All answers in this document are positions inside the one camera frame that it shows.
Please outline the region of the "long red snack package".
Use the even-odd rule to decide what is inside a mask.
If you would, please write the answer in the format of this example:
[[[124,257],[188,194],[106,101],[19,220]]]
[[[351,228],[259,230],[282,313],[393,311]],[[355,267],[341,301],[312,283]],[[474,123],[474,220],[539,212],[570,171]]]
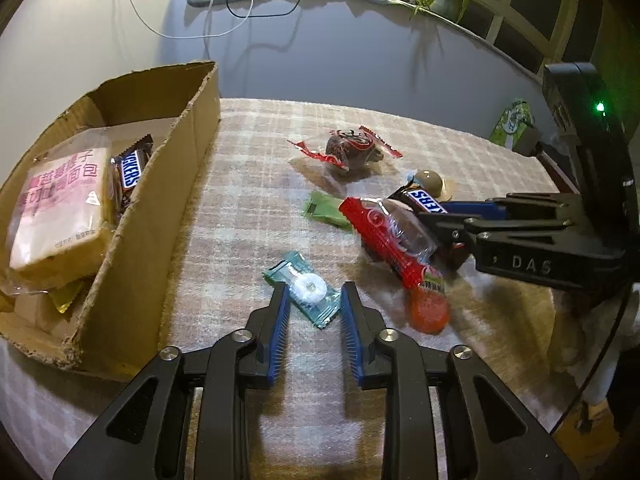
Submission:
[[[371,256],[387,263],[408,290],[409,324],[438,334],[449,323],[445,280],[432,265],[437,245],[409,206],[386,198],[347,197],[338,207]]]

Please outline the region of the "snickers bar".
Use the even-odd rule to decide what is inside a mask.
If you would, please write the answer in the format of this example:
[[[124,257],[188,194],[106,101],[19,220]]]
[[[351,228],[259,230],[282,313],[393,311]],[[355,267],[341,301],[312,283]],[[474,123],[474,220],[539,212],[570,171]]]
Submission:
[[[111,158],[114,214],[117,220],[122,218],[130,205],[132,193],[142,177],[152,151],[153,138],[146,134]]]
[[[408,206],[413,212],[425,212],[426,214],[448,214],[448,211],[434,199],[433,196],[420,185],[408,183],[401,186],[388,196],[390,200],[402,203]]]

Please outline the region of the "pink packaged bread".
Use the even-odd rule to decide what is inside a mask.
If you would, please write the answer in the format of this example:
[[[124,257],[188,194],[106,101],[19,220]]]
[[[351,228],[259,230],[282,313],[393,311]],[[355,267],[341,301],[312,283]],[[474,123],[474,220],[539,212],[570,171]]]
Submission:
[[[117,182],[105,128],[41,154],[18,196],[9,235],[9,280],[50,290],[96,274],[116,226]]]

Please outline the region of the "red chocolate cake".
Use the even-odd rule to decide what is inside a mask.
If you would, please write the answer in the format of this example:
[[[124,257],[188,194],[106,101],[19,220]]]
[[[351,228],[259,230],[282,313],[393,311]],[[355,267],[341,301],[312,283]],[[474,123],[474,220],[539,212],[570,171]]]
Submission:
[[[288,140],[288,143],[306,157],[322,162],[342,174],[369,168],[387,157],[398,159],[404,156],[382,136],[365,126],[331,130],[326,140],[313,138]]]

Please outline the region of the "round chocolate ball candy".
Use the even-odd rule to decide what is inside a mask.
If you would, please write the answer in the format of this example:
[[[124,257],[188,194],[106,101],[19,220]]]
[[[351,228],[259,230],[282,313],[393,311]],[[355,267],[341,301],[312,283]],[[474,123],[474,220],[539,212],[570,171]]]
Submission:
[[[411,185],[423,188],[428,194],[439,202],[449,202],[454,196],[456,184],[453,180],[444,179],[435,170],[420,169],[412,174],[408,182]]]

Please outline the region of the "green white tissue pack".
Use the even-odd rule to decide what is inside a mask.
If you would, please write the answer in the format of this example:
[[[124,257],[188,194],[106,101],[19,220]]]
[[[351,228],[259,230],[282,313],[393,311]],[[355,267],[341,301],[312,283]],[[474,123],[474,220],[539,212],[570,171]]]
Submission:
[[[529,104],[523,99],[516,99],[503,110],[488,140],[514,150],[524,131],[533,125],[534,116]]]

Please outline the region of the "green candy wrapper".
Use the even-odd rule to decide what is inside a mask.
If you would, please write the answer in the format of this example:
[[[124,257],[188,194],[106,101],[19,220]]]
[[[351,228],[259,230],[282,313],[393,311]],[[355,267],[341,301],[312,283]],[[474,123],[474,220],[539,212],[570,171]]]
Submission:
[[[305,206],[303,206],[303,216],[350,231],[352,225],[340,211],[342,203],[343,200],[341,198],[313,190]]]

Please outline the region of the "plaid table cloth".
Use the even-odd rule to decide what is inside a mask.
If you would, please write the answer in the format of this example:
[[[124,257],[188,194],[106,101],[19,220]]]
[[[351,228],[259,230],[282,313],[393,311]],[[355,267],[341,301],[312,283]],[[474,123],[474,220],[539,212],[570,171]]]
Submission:
[[[168,275],[160,343],[190,351],[244,325],[272,293],[265,270],[289,252],[310,264],[306,297],[354,282],[362,302],[408,332],[407,294],[355,232],[306,218],[321,190],[381,198],[427,167],[458,200],[550,192],[536,159],[472,134],[344,106],[225,99],[195,181]],[[547,358],[555,314],[548,289],[477,272],[467,261],[446,284],[450,321],[421,344],[464,342],[553,427],[576,392]],[[247,396],[255,479],[375,479],[381,473],[384,396],[359,389],[341,324],[312,324],[293,309],[276,384]]]

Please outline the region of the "green mint candy packet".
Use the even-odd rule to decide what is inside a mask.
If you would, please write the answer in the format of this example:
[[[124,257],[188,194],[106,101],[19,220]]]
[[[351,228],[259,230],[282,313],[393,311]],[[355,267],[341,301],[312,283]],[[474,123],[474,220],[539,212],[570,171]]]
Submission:
[[[326,328],[340,312],[340,292],[299,252],[287,252],[262,276],[269,284],[287,284],[294,304],[319,330]]]

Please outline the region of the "brown cardboard box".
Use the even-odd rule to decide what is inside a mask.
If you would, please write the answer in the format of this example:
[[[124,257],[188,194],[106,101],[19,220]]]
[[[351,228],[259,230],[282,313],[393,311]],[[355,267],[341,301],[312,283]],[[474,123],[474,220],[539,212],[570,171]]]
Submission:
[[[154,354],[172,250],[198,168],[217,134],[214,62],[166,65],[105,81],[38,136],[1,189],[1,333],[25,356],[60,370],[124,382]],[[112,157],[146,134],[153,151],[96,274],[21,292],[9,280],[18,196],[38,157],[105,128]]]

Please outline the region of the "Snickers bar in box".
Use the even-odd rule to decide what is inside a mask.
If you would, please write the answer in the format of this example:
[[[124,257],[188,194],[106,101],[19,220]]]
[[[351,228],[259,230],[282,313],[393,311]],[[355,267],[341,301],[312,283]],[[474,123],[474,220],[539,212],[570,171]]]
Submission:
[[[132,193],[142,177],[152,151],[153,138],[146,134],[111,158],[114,214],[117,220],[122,218],[130,205]]]

